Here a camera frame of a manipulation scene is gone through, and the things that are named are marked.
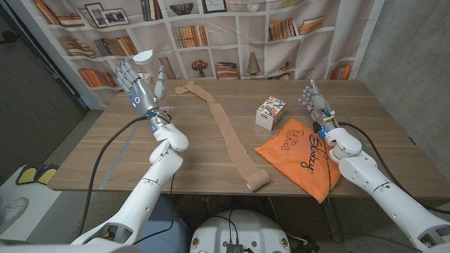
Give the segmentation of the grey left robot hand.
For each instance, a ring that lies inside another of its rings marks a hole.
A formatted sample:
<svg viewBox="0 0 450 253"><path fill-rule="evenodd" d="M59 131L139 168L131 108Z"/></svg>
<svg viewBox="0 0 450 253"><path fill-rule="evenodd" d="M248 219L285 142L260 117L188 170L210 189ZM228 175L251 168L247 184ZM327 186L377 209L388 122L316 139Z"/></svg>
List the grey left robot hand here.
<svg viewBox="0 0 450 253"><path fill-rule="evenodd" d="M115 72L117 82L129 95L131 105L141 116L149 120L153 131L171 124L171 117L158 105L167 95L164 66L161 66L157 73L154 91L151 91L150 84L132 68L127 59L120 61L120 66L115 68Z"/></svg>

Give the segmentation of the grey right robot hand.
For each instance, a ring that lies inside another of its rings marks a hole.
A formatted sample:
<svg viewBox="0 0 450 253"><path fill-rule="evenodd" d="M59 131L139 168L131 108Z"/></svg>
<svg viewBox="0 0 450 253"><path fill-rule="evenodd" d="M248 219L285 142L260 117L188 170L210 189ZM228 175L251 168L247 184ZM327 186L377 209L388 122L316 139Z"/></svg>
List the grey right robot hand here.
<svg viewBox="0 0 450 253"><path fill-rule="evenodd" d="M312 78L310 79L310 85L303 90L302 97L297 100L300 105L309 111L313 119L313 130L320 137L324 138L329 131L339 127L335 118L335 111L319 93L319 88Z"/></svg>

